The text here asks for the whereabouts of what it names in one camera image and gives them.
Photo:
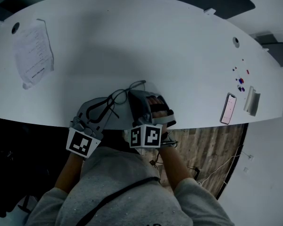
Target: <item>electronic device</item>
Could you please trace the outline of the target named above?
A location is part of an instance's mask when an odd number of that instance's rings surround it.
[[[220,118],[221,123],[226,125],[230,123],[232,114],[234,112],[236,100],[237,98],[234,95],[230,93],[227,94],[225,106],[223,108],[223,112]]]

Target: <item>floor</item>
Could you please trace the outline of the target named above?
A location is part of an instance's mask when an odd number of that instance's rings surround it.
[[[198,128],[198,129],[179,129],[173,130],[172,135],[178,141],[177,150],[186,162],[187,167],[197,167],[200,174],[197,178],[198,182],[203,182],[212,172],[224,164],[230,157],[235,156],[240,139],[242,136],[244,124]],[[147,157],[149,161],[155,160],[157,157],[156,150],[140,151]],[[215,197],[217,197],[227,173],[231,167],[234,158],[231,158],[216,173],[212,174],[208,180],[203,183],[203,187],[208,189]],[[169,191],[166,172],[163,164],[156,164],[161,176],[161,184]],[[196,175],[196,171],[189,169],[192,176]]]

